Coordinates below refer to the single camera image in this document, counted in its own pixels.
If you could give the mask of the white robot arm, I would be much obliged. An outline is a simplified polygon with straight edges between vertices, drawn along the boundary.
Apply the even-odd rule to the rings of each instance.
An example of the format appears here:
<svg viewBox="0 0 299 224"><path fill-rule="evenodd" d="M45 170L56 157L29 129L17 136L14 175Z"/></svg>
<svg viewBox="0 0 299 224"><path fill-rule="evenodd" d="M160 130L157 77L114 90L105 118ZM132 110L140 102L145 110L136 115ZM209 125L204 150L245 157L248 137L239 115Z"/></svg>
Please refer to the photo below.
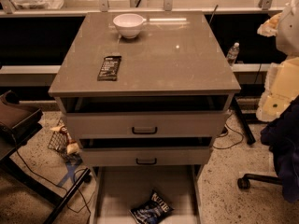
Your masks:
<svg viewBox="0 0 299 224"><path fill-rule="evenodd" d="M271 63L258 103L256 117L272 121L299 95L299 0L291 0L282 12L274 15L257 33L274 36L278 51L287 55L281 63Z"/></svg>

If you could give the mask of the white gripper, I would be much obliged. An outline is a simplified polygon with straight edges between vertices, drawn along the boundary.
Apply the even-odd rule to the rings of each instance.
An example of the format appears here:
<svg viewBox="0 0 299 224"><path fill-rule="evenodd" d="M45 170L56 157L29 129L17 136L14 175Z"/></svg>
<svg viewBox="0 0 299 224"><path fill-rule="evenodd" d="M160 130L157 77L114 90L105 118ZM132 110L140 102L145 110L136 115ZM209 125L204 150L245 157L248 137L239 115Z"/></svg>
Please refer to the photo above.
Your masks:
<svg viewBox="0 0 299 224"><path fill-rule="evenodd" d="M272 16L257 30L258 35L276 36L281 13ZM258 103L256 117L269 122L280 117L291 101L299 95L299 58L281 64L271 63L267 70L264 92Z"/></svg>

